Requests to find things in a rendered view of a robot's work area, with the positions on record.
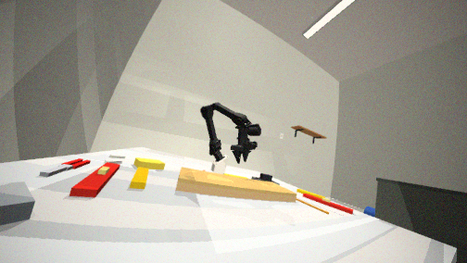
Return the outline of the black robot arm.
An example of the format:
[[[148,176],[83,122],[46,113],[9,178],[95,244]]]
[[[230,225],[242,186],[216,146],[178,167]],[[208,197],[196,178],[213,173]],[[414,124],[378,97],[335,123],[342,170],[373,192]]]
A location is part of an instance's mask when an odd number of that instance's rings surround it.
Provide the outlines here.
[[[232,111],[226,106],[223,106],[219,102],[213,103],[211,105],[202,106],[200,108],[200,113],[202,117],[205,119],[207,128],[208,128],[208,135],[209,135],[209,154],[214,156],[216,161],[219,162],[225,157],[221,154],[221,140],[217,138],[214,123],[213,123],[213,110],[217,110],[221,112],[226,117],[230,118],[234,124],[237,126],[235,127],[238,129],[238,136],[239,135],[250,135],[250,136],[260,136],[261,135],[261,128],[259,124],[252,124],[246,117],[246,115],[237,113]],[[246,124],[245,124],[246,123]],[[257,142],[250,142],[250,139],[245,139],[243,142],[243,146],[246,145],[251,150],[255,150],[258,147]]]

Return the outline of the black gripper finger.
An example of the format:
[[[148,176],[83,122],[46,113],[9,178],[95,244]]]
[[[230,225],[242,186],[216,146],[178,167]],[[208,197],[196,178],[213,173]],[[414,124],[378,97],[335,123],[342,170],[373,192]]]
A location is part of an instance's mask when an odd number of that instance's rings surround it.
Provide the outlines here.
[[[233,155],[234,155],[234,157],[236,159],[237,164],[240,164],[241,154],[244,151],[232,151],[232,152],[233,152]]]
[[[244,151],[244,152],[242,153],[244,162],[246,162],[247,157],[248,157],[248,154],[249,154],[250,152],[251,152],[251,151]]]

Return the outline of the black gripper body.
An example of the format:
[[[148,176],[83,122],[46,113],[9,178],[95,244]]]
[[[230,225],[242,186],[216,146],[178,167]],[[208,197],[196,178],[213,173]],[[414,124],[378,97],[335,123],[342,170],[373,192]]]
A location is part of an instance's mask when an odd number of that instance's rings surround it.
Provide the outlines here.
[[[249,151],[249,150],[251,150],[248,147],[246,147],[246,145],[243,146],[244,140],[249,139],[249,138],[247,138],[247,136],[239,135],[238,137],[236,137],[236,139],[238,139],[238,144],[237,145],[232,145],[231,150],[234,150],[234,151]]]

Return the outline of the red flat bar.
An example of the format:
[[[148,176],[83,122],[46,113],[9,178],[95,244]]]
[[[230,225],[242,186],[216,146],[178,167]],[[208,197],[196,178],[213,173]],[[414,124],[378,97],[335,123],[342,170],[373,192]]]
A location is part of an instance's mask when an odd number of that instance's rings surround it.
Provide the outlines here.
[[[339,209],[341,211],[345,211],[346,213],[349,213],[351,215],[353,214],[353,209],[350,209],[350,208],[347,208],[347,207],[342,207],[340,205],[336,205],[335,203],[331,203],[329,199],[325,199],[325,198],[320,199],[320,198],[317,198],[317,197],[315,197],[313,195],[309,195],[309,194],[303,194],[303,197],[307,197],[308,199],[310,199],[312,201],[314,200],[314,201],[322,203],[322,204],[324,204],[326,206],[334,207],[334,208]]]
[[[71,187],[69,196],[96,197],[119,168],[120,165],[107,162]]]

